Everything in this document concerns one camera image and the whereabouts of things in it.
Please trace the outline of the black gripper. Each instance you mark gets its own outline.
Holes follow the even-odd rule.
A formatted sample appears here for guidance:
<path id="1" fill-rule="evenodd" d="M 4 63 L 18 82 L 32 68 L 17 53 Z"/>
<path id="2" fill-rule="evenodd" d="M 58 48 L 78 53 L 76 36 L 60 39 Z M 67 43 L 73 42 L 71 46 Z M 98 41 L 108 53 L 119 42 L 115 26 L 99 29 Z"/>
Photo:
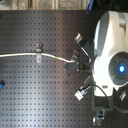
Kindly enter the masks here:
<path id="1" fill-rule="evenodd" d="M 91 72 L 94 62 L 94 45 L 90 44 L 80 33 L 77 34 L 74 40 L 89 58 L 89 60 L 86 63 L 80 64 L 80 69 L 87 72 Z M 67 71 L 78 71 L 79 63 L 78 62 L 66 63 L 65 69 Z"/>

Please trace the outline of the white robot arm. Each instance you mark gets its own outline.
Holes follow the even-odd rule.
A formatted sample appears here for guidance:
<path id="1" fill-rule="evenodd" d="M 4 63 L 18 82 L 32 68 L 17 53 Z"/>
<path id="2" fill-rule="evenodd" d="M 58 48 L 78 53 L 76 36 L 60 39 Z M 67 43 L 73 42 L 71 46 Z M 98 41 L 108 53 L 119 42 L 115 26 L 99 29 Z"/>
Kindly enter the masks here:
<path id="1" fill-rule="evenodd" d="M 81 34 L 75 41 L 89 57 L 87 63 L 67 63 L 66 68 L 89 71 L 91 75 L 75 93 L 78 100 L 86 94 L 87 85 L 94 87 L 97 97 L 110 97 L 113 90 L 128 84 L 128 13 L 107 11 L 98 20 L 94 43 Z"/>

